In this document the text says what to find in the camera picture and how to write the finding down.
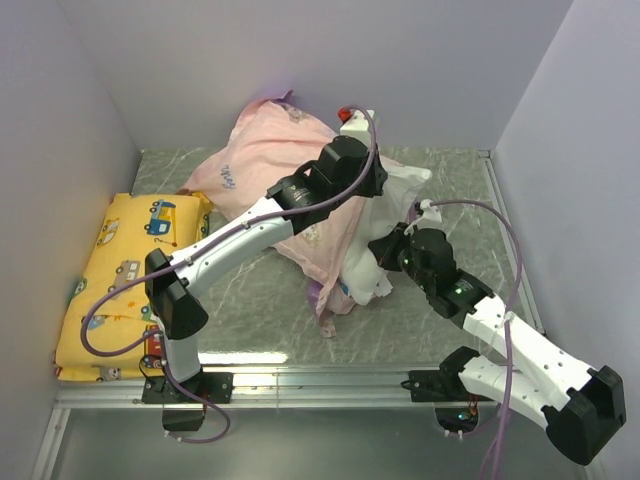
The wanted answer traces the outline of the white pillow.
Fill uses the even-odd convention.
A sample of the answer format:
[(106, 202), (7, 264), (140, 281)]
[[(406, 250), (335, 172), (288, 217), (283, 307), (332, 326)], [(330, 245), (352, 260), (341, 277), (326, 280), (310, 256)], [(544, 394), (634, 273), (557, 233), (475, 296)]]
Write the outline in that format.
[(378, 265), (368, 244), (390, 234), (398, 223), (407, 220), (412, 205), (432, 176), (427, 168), (403, 165), (387, 157), (381, 163), (388, 174), (383, 194), (365, 199), (339, 274), (346, 295), (358, 305), (367, 305), (392, 291), (386, 271)]

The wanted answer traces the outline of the pink purple pillowcase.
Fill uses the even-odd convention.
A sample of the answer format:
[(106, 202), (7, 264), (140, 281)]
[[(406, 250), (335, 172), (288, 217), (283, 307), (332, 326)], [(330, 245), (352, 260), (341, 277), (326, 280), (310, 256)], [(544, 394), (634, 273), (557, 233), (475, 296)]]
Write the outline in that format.
[[(322, 121), (283, 101), (255, 101), (241, 112), (227, 145), (201, 163), (178, 193), (201, 193), (225, 219), (233, 220), (278, 180), (317, 159), (334, 136)], [(353, 197), (327, 220), (274, 245), (322, 286), (312, 310), (327, 338), (336, 335), (333, 316), (345, 315), (355, 306), (339, 278), (365, 202)]]

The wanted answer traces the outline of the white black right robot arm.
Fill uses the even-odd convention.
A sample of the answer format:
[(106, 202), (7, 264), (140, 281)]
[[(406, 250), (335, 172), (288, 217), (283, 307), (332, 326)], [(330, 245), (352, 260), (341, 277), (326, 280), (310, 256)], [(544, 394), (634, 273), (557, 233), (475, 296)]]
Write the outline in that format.
[(398, 224), (370, 242), (377, 263), (406, 274), (433, 310), (510, 358), (514, 372), (461, 347), (440, 365), (444, 394), (460, 400), (468, 393), (495, 401), (546, 433), (554, 447), (586, 466), (626, 422), (621, 376), (574, 358), (517, 316), (487, 285), (460, 269), (443, 231)]

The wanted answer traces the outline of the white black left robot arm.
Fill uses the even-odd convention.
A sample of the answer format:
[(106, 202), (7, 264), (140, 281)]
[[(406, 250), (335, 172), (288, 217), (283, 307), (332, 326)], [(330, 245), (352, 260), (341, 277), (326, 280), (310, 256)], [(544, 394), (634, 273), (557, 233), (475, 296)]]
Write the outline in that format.
[(386, 179), (375, 143), (339, 135), (215, 233), (171, 255), (150, 252), (145, 292), (163, 335), (168, 393), (179, 402), (200, 393), (197, 335), (209, 319), (199, 300), (204, 291), (249, 257), (325, 221), (352, 197), (381, 195)]

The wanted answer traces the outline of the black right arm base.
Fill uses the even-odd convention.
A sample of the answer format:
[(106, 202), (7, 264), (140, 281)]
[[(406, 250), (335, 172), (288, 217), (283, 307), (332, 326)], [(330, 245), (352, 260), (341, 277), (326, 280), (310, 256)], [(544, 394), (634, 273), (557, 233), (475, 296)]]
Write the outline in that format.
[(458, 378), (441, 370), (410, 370), (400, 386), (412, 403), (434, 406), (436, 422), (446, 436), (477, 434), (499, 418), (498, 404), (470, 393)]

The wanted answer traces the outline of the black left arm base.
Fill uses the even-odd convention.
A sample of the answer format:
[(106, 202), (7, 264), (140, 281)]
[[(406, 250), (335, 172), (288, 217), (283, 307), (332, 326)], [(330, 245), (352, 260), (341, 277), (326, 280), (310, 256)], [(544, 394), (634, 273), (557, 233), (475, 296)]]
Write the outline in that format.
[(176, 387), (165, 376), (148, 377), (141, 403), (163, 406), (163, 429), (174, 437), (199, 431), (207, 411), (215, 410), (224, 419), (222, 437), (230, 429), (230, 417), (221, 405), (231, 401), (233, 380), (231, 372), (200, 372)]

